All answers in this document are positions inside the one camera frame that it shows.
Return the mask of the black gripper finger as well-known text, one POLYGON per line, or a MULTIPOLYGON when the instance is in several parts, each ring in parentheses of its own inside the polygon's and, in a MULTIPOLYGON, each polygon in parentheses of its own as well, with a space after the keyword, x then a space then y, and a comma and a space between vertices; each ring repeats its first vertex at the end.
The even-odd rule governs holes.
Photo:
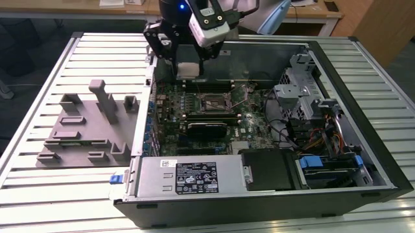
POLYGON ((198 46, 199 75, 205 74, 205 61, 218 58, 222 46, 223 46, 223 43, 217 43, 206 48, 202 48, 201 46, 198 46))
POLYGON ((173 74, 178 75, 178 62, 177 62, 177 52, 179 47, 179 36, 177 35, 177 26, 167 21, 161 21, 158 23, 147 23, 145 27, 145 37, 146 40, 159 58, 163 58, 170 62, 173 68, 173 74), (165 45, 159 34, 163 33, 169 40, 170 45, 165 45))

